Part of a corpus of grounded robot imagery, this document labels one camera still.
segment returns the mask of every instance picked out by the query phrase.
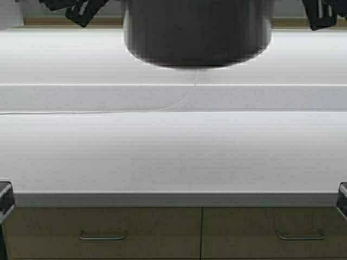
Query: black bracket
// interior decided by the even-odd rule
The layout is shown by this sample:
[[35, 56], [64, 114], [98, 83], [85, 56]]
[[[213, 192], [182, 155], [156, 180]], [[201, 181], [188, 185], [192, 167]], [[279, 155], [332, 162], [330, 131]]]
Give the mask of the black bracket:
[[0, 182], [0, 225], [15, 208], [15, 198], [12, 185]]
[[51, 11], [73, 7], [77, 2], [78, 0], [40, 0]]
[[347, 183], [341, 183], [338, 190], [336, 208], [347, 220]]
[[310, 27], [313, 31], [335, 26], [337, 13], [324, 0], [303, 0]]
[[324, 0], [333, 10], [341, 17], [347, 17], [347, 1], [346, 0]]
[[8, 259], [8, 255], [1, 224], [7, 219], [14, 208], [15, 198], [11, 183], [7, 181], [0, 182], [0, 259], [4, 260]]
[[79, 26], [86, 27], [107, 2], [108, 0], [79, 0], [75, 6], [66, 10], [65, 16]]

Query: thin white cable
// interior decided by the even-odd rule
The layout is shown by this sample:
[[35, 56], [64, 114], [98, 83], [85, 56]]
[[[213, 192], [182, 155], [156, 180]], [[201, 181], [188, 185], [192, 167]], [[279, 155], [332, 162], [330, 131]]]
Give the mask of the thin white cable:
[[113, 114], [113, 113], [126, 113], [126, 112], [162, 112], [171, 108], [174, 108], [180, 104], [182, 104], [193, 92], [197, 85], [198, 81], [198, 76], [199, 76], [199, 70], [196, 72], [196, 78], [194, 85], [189, 88], [187, 93], [181, 98], [177, 103], [174, 103], [173, 105], [169, 105], [164, 108], [158, 108], [158, 109], [149, 109], [149, 110], [113, 110], [113, 111], [71, 111], [71, 112], [0, 112], [0, 115], [52, 115], [52, 114]]

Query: drawer handle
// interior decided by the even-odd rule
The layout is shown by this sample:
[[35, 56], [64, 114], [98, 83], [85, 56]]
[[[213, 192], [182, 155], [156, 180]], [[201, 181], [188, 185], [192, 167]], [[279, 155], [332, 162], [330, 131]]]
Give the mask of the drawer handle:
[[319, 230], [318, 236], [310, 236], [310, 237], [285, 236], [279, 230], [277, 230], [276, 232], [277, 232], [278, 237], [282, 240], [285, 240], [285, 241], [317, 241], [317, 240], [324, 240], [325, 239], [325, 234], [324, 234], [323, 230]]
[[88, 236], [82, 230], [80, 233], [80, 240], [91, 241], [91, 242], [101, 242], [101, 241], [119, 241], [126, 237], [126, 230], [121, 235], [99, 235], [99, 236]]

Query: wooden cabinet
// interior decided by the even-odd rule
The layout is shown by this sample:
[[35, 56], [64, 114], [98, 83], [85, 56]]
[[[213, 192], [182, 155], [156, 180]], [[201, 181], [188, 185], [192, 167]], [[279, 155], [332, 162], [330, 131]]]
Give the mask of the wooden cabinet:
[[346, 241], [334, 208], [203, 210], [202, 258], [347, 257]]
[[10, 260], [347, 258], [335, 208], [30, 208], [3, 227]]
[[[199, 258], [201, 209], [16, 209], [10, 258]], [[120, 237], [120, 240], [83, 241]]]

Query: white countertop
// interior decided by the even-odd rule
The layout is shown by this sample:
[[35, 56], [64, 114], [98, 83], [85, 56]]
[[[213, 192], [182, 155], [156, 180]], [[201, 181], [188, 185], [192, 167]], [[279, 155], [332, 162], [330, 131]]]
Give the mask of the white countertop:
[[19, 206], [333, 206], [347, 181], [346, 112], [3, 115], [0, 144]]
[[276, 30], [260, 56], [209, 70], [144, 63], [121, 29], [9, 29], [0, 42], [0, 112], [347, 110], [341, 30]]
[[0, 31], [0, 113], [141, 111], [0, 115], [0, 179], [18, 206], [334, 206], [346, 40], [275, 31], [250, 61], [182, 70], [120, 29]]

